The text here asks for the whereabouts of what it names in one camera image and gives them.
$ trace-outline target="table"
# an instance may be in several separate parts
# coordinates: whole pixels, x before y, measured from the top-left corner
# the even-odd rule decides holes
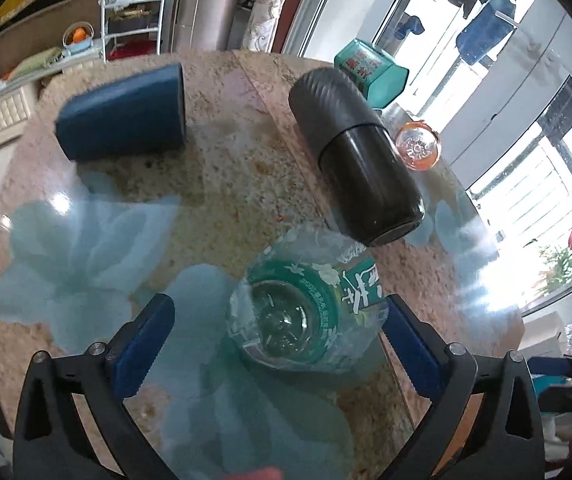
[[[79,166],[65,158],[54,120],[69,97],[178,61],[183,152]],[[243,364],[225,337],[227,298],[247,264],[291,225],[330,214],[287,104],[294,81],[319,65],[183,51],[53,79],[0,194],[0,402],[11,426],[33,352],[61,356],[107,340],[165,291],[175,328],[126,405],[182,478],[271,464],[287,478],[371,479],[399,452],[427,404],[386,341],[350,374],[328,377]],[[407,240],[374,250],[385,292],[400,293],[447,341],[484,354],[516,348],[523,324],[510,298],[492,294],[499,260],[474,207],[445,165],[415,176],[428,215]]]

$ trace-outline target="blue cloth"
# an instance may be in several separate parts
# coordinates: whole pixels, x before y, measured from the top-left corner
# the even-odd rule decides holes
[[[479,62],[509,33],[514,30],[510,23],[495,15],[499,10],[514,19],[515,0],[480,0],[485,6],[479,14],[456,37],[456,47],[461,59],[469,65]]]

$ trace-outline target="green plant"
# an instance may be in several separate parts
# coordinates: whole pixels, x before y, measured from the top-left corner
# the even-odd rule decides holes
[[[546,284],[539,289],[540,292],[551,292],[572,281],[572,254],[568,247],[546,246],[539,251],[548,270],[543,272]]]

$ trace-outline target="teal object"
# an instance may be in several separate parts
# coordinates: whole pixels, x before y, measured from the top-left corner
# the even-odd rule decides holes
[[[410,74],[385,50],[356,38],[335,56],[335,66],[352,79],[373,108],[386,108],[397,99]]]

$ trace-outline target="brown wall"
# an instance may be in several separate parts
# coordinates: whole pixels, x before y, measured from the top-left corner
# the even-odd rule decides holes
[[[71,0],[29,18],[0,36],[0,77],[26,57],[51,46],[61,46],[61,36],[73,22],[90,22],[99,37],[100,8],[97,0]]]

